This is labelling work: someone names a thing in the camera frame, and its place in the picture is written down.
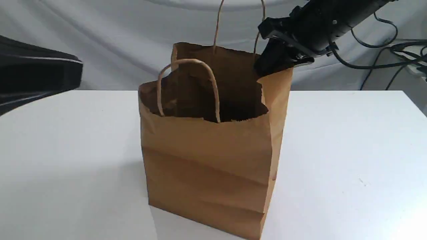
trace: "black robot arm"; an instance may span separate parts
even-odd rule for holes
[[[310,0],[302,8],[295,7],[289,17],[266,18],[258,29],[269,42],[255,62],[256,72],[265,76],[329,56],[331,48],[338,49],[336,39],[393,1]]]

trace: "brown paper bag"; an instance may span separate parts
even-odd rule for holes
[[[138,92],[149,204],[251,240],[276,180],[292,79],[292,69],[259,78],[253,63],[252,53],[178,43]]]

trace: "table surface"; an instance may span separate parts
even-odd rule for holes
[[[262,239],[427,239],[426,144],[402,92],[292,92]],[[240,239],[148,206],[145,182],[136,91],[0,117],[0,239]]]

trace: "white backdrop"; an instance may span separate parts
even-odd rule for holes
[[[267,15],[287,16],[305,0],[266,0]],[[170,62],[172,44],[212,44],[220,0],[2,0],[0,34],[78,56],[83,62],[81,89],[135,90]],[[426,31],[425,0],[400,0],[378,16],[394,21],[406,35]],[[259,0],[226,0],[218,43],[251,51],[261,21]],[[356,27],[357,35],[377,44],[393,28],[373,17]],[[348,61],[370,64],[376,51],[359,46],[351,34],[338,40]],[[261,41],[262,52],[266,41]],[[294,71],[293,89],[358,89],[365,72],[322,57]]]

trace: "bag handle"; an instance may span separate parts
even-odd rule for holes
[[[218,15],[216,17],[216,29],[215,29],[215,38],[213,39],[213,54],[215,54],[215,50],[216,50],[216,38],[218,37],[218,29],[219,29],[219,16],[221,14],[221,8],[222,5],[224,4],[225,0],[221,0],[221,4],[219,5],[219,10],[218,10]],[[263,6],[263,21],[266,19],[266,5],[264,3],[264,0],[261,0],[261,4]],[[257,52],[257,43],[258,43],[258,38],[260,37],[260,32],[257,33],[257,37],[255,38],[255,45],[254,45],[254,56]]]
[[[210,81],[212,82],[212,87],[213,87],[213,94],[215,96],[215,115],[216,115],[216,121],[218,123],[221,123],[221,120],[219,118],[219,94],[218,94],[218,87],[216,85],[216,79],[214,76],[214,72],[212,71],[212,69],[203,61],[200,61],[198,59],[179,59],[176,60],[174,62],[172,62],[171,64],[167,65],[166,67],[164,67],[162,69],[162,71],[160,71],[159,76],[157,78],[157,107],[159,108],[160,111],[160,115],[164,117],[164,113],[163,113],[163,106],[161,104],[161,79],[162,79],[162,75],[164,74],[164,72],[170,68],[172,65],[179,65],[181,63],[196,63],[196,64],[200,64],[203,67],[206,68],[206,70],[208,71],[209,77],[210,77]]]

